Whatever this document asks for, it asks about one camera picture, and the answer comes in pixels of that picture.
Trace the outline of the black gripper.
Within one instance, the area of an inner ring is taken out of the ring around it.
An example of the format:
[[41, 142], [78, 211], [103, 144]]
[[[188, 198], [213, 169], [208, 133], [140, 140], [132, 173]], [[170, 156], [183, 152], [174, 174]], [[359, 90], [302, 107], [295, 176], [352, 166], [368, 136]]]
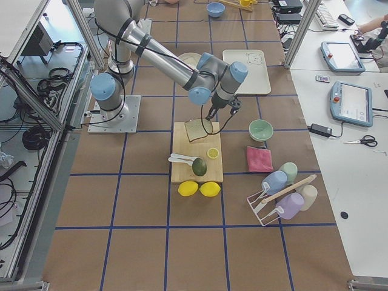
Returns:
[[231, 106], [230, 115], [235, 115], [242, 106], [242, 102], [237, 98], [230, 100], [221, 99], [217, 96], [212, 97], [212, 106], [206, 116], [206, 120], [211, 121], [219, 109], [223, 109], [226, 105]]

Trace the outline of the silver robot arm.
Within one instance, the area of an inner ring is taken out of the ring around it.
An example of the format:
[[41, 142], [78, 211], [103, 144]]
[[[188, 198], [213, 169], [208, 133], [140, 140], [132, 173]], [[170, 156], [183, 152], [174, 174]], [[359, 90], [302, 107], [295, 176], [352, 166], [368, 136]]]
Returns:
[[114, 44], [129, 49], [188, 91], [191, 102], [212, 106], [206, 116], [211, 120], [218, 110], [231, 107], [231, 115], [241, 108], [236, 91], [244, 82], [248, 69], [239, 61], [231, 64], [203, 53], [192, 69], [138, 26], [145, 1], [95, 1], [96, 23]]

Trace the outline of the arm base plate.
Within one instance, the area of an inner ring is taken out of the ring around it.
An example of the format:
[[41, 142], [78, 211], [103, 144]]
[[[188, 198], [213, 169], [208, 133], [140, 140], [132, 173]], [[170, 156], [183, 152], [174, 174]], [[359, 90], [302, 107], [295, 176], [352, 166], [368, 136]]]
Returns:
[[136, 133], [141, 95], [121, 95], [121, 99], [124, 102], [111, 112], [101, 110], [98, 102], [95, 101], [93, 109], [98, 112], [91, 114], [90, 121], [87, 121], [90, 123], [88, 133]]
[[152, 19], [150, 18], [141, 18], [138, 22], [139, 28], [144, 32], [151, 34], [152, 29]]

